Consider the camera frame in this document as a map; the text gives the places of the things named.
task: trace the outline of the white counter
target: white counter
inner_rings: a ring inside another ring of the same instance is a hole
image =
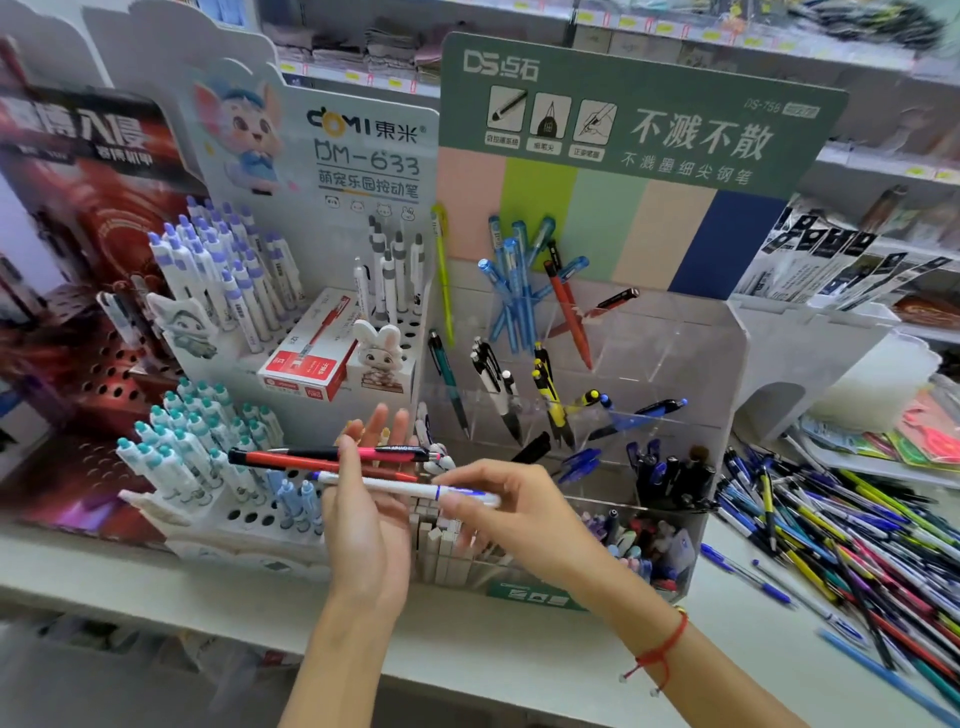
[[[754,549],[711,519],[706,541],[740,564]],[[0,532],[0,590],[78,612],[122,614],[302,652],[325,589],[290,577],[190,566],[167,554],[17,527]],[[817,638],[819,620],[789,610],[701,560],[684,600],[691,620],[810,725],[939,725]],[[685,723],[594,617],[414,587],[384,674],[600,725]],[[935,694],[921,678],[915,684]]]

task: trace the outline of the cartoon rabbit figurine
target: cartoon rabbit figurine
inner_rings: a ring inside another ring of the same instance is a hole
[[[369,321],[358,319],[353,323],[353,336],[357,340],[357,361],[367,370],[363,386],[402,392],[394,379],[394,372],[403,367],[400,329],[388,324],[378,332]]]
[[[196,82],[193,92],[206,132],[236,156],[224,164],[228,179],[254,195],[274,194],[280,187],[274,157],[282,147],[276,134],[280,124],[276,91],[266,82],[256,92],[232,86],[215,91]]]

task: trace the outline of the lime green color panel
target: lime green color panel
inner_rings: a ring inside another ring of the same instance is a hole
[[[562,164],[508,158],[500,196],[500,229],[503,237],[511,237],[513,232],[510,226],[515,220],[522,220],[527,224],[527,234],[533,239],[540,221],[550,215],[557,221],[553,237],[562,240],[566,209],[573,195],[577,172],[576,167]]]
[[[564,263],[585,255],[590,267],[581,277],[613,280],[647,182],[642,177],[580,170],[566,211],[564,236],[558,238]]]

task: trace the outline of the forearm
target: forearm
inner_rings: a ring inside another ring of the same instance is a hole
[[[609,557],[598,560],[572,591],[634,655],[663,644],[681,623],[676,609]],[[670,679],[663,693],[693,728],[805,726],[693,624],[667,653],[667,661]],[[658,685],[663,682],[662,665],[647,672]]]
[[[367,728],[392,619],[332,595],[310,637],[279,728]]]

